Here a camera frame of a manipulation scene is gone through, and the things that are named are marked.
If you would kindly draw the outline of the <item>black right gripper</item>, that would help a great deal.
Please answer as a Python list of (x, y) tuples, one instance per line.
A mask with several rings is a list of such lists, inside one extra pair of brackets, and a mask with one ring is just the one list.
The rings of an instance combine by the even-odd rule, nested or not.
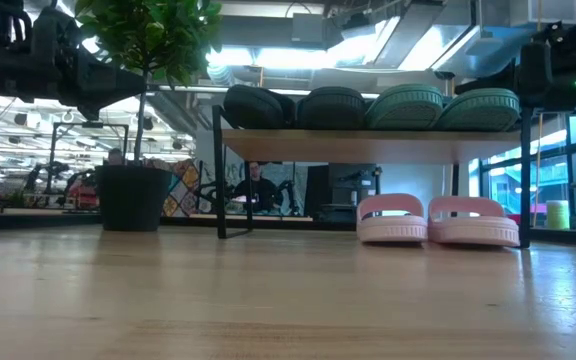
[(552, 86), (551, 48), (548, 44), (531, 42), (524, 45), (521, 48), (518, 70), (515, 60), (512, 60), (498, 73), (457, 85), (455, 94), (489, 88), (514, 90), (516, 83), (517, 92), (522, 97), (540, 96)]

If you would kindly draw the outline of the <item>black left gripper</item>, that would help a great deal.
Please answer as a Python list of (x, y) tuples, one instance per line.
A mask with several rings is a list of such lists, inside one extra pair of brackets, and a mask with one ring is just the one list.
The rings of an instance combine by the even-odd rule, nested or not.
[(141, 75), (102, 63), (79, 51), (82, 34), (75, 19), (56, 6), (44, 7), (33, 23), (32, 100), (58, 100), (97, 121), (102, 108), (146, 90)]

